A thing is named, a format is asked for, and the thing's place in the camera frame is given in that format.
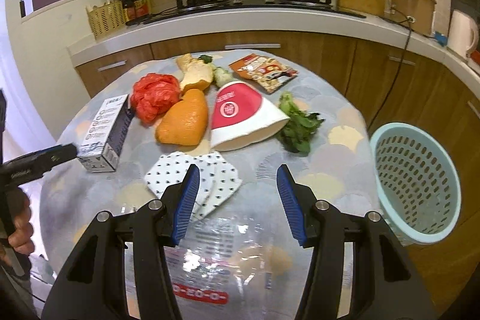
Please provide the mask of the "person's left hand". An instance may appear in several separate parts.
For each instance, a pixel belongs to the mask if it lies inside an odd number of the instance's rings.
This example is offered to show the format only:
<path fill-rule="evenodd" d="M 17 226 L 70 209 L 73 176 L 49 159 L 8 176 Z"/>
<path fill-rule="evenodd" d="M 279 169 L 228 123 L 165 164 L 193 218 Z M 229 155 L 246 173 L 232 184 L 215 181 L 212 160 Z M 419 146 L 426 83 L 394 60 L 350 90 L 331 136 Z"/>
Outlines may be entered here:
<path fill-rule="evenodd" d="M 35 251 L 35 245 L 32 241 L 34 230 L 30 222 L 32 210 L 29 196 L 21 188 L 16 188 L 16 190 L 7 193 L 7 200 L 10 206 L 10 215 L 16 228 L 8 236 L 8 242 L 17 253 L 28 257 Z"/>

